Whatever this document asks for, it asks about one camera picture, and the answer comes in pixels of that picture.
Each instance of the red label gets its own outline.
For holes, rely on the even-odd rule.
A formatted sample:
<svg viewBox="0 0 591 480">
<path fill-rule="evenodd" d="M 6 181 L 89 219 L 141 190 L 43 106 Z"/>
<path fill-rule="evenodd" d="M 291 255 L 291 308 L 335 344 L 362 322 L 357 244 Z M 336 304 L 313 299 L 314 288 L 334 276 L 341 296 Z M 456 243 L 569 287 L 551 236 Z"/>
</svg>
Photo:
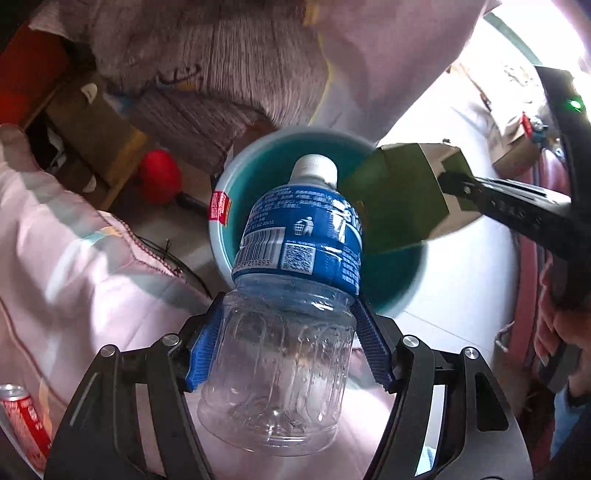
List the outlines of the red label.
<svg viewBox="0 0 591 480">
<path fill-rule="evenodd" d="M 31 397 L 19 400 L 2 400 L 14 435 L 25 455 L 37 470 L 44 471 L 51 440 L 41 419 L 37 416 Z"/>
<path fill-rule="evenodd" d="M 212 193 L 212 200 L 209 203 L 209 219 L 217 220 L 223 226 L 228 225 L 228 214 L 232 201 L 226 192 L 216 190 Z"/>
</svg>

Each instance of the teal bucket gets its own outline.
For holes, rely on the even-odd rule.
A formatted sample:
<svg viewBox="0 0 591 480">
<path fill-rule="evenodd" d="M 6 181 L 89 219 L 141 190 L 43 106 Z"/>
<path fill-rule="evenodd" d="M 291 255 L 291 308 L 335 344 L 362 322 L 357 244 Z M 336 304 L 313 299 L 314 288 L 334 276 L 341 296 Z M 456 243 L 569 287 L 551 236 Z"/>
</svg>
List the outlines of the teal bucket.
<svg viewBox="0 0 591 480">
<path fill-rule="evenodd" d="M 335 162 L 341 181 L 374 148 L 361 138 L 330 129 L 291 127 L 260 138 L 237 155 L 215 188 L 226 193 L 231 201 L 227 226 L 217 220 L 209 221 L 213 256 L 228 287 L 233 288 L 231 265 L 252 206 L 264 193 L 289 181 L 298 158 L 312 153 L 329 157 Z M 362 255 L 361 291 L 374 310 L 395 317 L 404 309 L 420 284 L 425 257 L 423 245 L 387 254 Z"/>
</svg>

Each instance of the metal screw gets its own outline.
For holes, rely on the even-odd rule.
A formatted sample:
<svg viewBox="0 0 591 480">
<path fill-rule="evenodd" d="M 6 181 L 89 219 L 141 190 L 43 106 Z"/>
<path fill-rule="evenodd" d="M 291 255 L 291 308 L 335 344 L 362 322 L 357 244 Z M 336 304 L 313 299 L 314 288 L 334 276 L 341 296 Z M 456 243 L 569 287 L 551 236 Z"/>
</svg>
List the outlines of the metal screw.
<svg viewBox="0 0 591 480">
<path fill-rule="evenodd" d="M 105 345 L 103 348 L 100 349 L 100 355 L 104 357 L 109 357 L 115 353 L 115 349 L 115 345 Z"/>
<path fill-rule="evenodd" d="M 409 348 L 415 348 L 416 346 L 418 346 L 419 343 L 421 343 L 418 341 L 417 337 L 413 337 L 412 335 L 402 337 L 402 342 Z"/>
<path fill-rule="evenodd" d="M 471 360 L 476 360 L 480 356 L 478 350 L 472 348 L 471 346 L 464 350 L 464 355 L 466 355 Z"/>
<path fill-rule="evenodd" d="M 178 335 L 175 335 L 174 333 L 164 335 L 164 337 L 162 338 L 162 343 L 166 346 L 175 346 L 179 342 L 180 338 L 178 338 Z"/>
</svg>

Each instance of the clear plastic bottle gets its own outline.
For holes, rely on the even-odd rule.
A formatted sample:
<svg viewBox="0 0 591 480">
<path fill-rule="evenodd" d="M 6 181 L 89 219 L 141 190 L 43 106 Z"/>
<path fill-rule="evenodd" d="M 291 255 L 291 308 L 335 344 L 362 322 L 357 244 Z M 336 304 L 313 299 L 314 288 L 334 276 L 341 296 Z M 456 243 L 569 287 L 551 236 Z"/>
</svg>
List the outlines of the clear plastic bottle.
<svg viewBox="0 0 591 480">
<path fill-rule="evenodd" d="M 361 254 L 358 218 L 335 187 L 335 165 L 308 155 L 253 207 L 197 409 L 228 443 L 295 456 L 335 437 Z"/>
</svg>

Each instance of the red can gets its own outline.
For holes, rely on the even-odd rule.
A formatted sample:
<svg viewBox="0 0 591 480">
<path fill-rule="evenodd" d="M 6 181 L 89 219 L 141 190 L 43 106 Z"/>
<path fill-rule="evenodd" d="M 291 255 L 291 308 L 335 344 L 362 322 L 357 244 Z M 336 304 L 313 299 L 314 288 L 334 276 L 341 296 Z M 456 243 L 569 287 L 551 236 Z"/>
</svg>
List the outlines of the red can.
<svg viewBox="0 0 591 480">
<path fill-rule="evenodd" d="M 0 385 L 0 402 L 28 460 L 37 470 L 44 471 L 51 440 L 37 416 L 29 392 L 19 385 Z"/>
</svg>

